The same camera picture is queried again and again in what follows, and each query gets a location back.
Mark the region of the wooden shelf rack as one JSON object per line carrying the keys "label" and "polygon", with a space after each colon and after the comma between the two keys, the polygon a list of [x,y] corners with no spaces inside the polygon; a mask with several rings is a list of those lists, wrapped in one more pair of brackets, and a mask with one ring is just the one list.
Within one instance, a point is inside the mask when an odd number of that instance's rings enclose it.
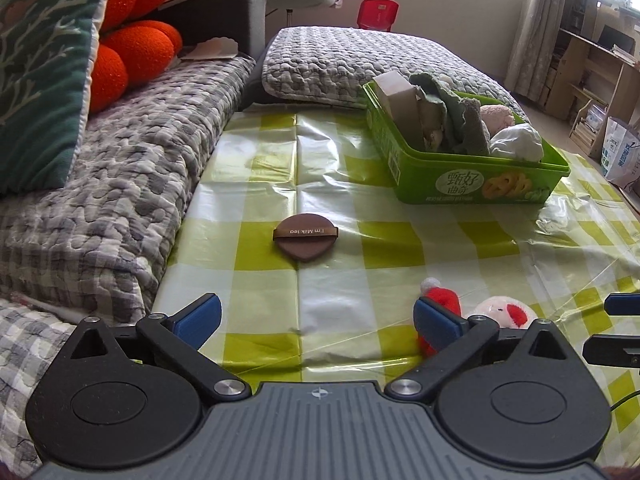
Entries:
{"label": "wooden shelf rack", "polygon": [[639,63],[622,48],[600,44],[600,0],[566,0],[552,61],[538,104],[570,124],[568,136],[593,159],[601,155],[606,123],[630,124],[639,110]]}

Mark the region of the santa plush toy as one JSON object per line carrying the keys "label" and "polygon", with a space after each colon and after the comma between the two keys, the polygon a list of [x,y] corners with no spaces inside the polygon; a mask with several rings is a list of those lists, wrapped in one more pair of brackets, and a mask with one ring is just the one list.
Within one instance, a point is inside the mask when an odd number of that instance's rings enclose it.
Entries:
{"label": "santa plush toy", "polygon": [[[452,315],[464,318],[461,310],[460,298],[456,292],[442,287],[436,278],[426,278],[420,284],[421,297],[438,304]],[[470,313],[471,315],[484,315],[491,318],[501,328],[519,328],[526,330],[536,320],[535,311],[524,302],[508,296],[492,296],[480,302]],[[446,330],[452,331],[449,323],[449,315],[434,311],[431,307],[421,310],[421,321],[414,319],[414,327],[420,332],[422,326],[427,330],[427,338],[422,334],[418,336],[421,353],[424,356],[434,356],[437,350],[432,346],[434,341],[442,341]]]}

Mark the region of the orange bobble cushion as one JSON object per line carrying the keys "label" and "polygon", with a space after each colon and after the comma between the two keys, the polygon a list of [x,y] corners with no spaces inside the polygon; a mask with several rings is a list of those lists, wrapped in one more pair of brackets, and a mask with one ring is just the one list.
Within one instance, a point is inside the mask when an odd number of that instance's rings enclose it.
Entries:
{"label": "orange bobble cushion", "polygon": [[182,37],[174,26],[148,18],[166,1],[106,0],[91,74],[92,114],[160,76],[182,50]]}

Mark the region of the green cookie tin box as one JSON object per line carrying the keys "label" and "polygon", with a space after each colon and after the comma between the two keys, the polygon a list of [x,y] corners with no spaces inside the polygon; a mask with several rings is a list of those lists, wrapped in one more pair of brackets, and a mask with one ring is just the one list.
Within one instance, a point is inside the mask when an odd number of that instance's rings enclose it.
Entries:
{"label": "green cookie tin box", "polygon": [[398,200],[406,204],[542,204],[570,174],[568,161],[548,142],[542,144],[541,162],[416,151],[383,110],[374,84],[362,92],[373,144]]}

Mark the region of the white scalloped paper card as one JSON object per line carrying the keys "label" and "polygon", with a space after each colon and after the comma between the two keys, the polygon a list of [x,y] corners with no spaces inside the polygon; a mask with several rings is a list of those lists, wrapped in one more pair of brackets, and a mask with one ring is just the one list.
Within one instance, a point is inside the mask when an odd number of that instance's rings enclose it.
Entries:
{"label": "white scalloped paper card", "polygon": [[231,38],[219,37],[200,42],[190,52],[182,56],[187,61],[230,60],[239,54],[238,44]]}

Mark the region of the grey quilted sofa cover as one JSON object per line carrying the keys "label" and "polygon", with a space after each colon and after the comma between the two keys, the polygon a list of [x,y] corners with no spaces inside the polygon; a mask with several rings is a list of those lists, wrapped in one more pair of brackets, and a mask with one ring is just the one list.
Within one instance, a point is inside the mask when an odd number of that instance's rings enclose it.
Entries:
{"label": "grey quilted sofa cover", "polygon": [[282,29],[257,60],[184,63],[87,122],[70,177],[1,201],[1,470],[40,461],[27,399],[78,318],[142,318],[201,174],[232,113],[256,102],[358,105],[398,70],[512,105],[503,86],[435,41],[352,28]]}

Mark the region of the brown powder puff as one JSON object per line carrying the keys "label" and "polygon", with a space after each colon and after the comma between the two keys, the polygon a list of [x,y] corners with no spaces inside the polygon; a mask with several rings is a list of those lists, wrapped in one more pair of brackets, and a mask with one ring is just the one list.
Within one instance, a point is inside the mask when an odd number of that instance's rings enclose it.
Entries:
{"label": "brown powder puff", "polygon": [[338,237],[338,227],[320,214],[294,214],[273,230],[277,248],[291,259],[309,262],[328,252]]}

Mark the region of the green tree pattern pillow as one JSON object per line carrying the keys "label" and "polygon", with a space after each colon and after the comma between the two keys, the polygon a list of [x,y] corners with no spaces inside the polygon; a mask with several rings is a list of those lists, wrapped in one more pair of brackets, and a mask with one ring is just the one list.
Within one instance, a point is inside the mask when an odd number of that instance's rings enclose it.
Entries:
{"label": "green tree pattern pillow", "polygon": [[1,0],[1,192],[60,188],[89,115],[107,0]]}

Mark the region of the white paper bag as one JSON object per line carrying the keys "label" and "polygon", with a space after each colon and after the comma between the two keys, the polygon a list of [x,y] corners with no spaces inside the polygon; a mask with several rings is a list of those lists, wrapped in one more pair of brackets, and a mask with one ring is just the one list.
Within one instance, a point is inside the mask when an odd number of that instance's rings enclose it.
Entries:
{"label": "white paper bag", "polygon": [[616,117],[606,122],[601,167],[605,180],[619,188],[631,188],[639,179],[639,133]]}

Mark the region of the white pink sponge block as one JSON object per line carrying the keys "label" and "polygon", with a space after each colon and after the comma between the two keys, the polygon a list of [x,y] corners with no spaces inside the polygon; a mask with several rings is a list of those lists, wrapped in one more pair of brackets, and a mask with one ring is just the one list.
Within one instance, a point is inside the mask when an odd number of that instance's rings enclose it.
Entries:
{"label": "white pink sponge block", "polygon": [[414,150],[423,151],[425,144],[416,88],[396,70],[375,76],[373,83],[378,102],[392,118],[406,143]]}

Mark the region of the white cloth in box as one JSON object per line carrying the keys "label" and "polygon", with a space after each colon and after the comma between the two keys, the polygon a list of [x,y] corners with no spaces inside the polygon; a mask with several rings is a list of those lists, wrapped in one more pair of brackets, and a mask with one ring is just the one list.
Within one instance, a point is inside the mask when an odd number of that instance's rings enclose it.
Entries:
{"label": "white cloth in box", "polygon": [[489,154],[524,162],[541,162],[544,158],[542,137],[527,122],[506,127],[491,138]]}

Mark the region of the grey towel cloth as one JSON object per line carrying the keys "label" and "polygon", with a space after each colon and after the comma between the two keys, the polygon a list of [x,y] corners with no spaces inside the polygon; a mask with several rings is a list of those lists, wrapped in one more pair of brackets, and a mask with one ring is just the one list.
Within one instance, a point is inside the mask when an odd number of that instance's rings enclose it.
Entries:
{"label": "grey towel cloth", "polygon": [[480,101],[454,93],[431,74],[413,74],[410,84],[420,88],[427,101],[437,104],[442,116],[440,152],[488,156],[489,132],[480,117]]}

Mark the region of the red plastic stool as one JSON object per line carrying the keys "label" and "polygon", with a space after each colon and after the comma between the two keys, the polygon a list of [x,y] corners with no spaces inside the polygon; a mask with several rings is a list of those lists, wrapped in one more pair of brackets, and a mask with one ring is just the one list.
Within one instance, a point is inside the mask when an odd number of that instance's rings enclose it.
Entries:
{"label": "red plastic stool", "polygon": [[395,0],[362,0],[356,23],[360,29],[390,32],[398,11],[399,3]]}

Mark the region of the green checkered tablecloth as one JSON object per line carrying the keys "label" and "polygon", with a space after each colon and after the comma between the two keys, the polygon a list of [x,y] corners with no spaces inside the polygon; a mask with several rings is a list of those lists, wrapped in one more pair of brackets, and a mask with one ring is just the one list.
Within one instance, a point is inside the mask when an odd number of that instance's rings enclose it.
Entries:
{"label": "green checkered tablecloth", "polygon": [[[400,375],[420,359],[412,307],[426,278],[463,310],[504,295],[551,318],[575,348],[633,335],[605,298],[639,287],[639,223],[589,162],[542,205],[401,203],[360,110],[235,114],[202,174],[154,301],[175,312],[213,292],[224,313],[204,353],[252,385]],[[338,227],[309,262],[277,248],[294,214]]]}

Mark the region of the beige curtain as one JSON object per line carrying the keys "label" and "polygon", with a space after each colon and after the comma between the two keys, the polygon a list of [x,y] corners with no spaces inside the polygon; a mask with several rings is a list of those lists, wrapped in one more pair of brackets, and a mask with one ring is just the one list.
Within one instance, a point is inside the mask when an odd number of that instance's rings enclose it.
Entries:
{"label": "beige curtain", "polygon": [[547,78],[555,40],[572,0],[525,0],[504,78],[504,86],[537,101]]}

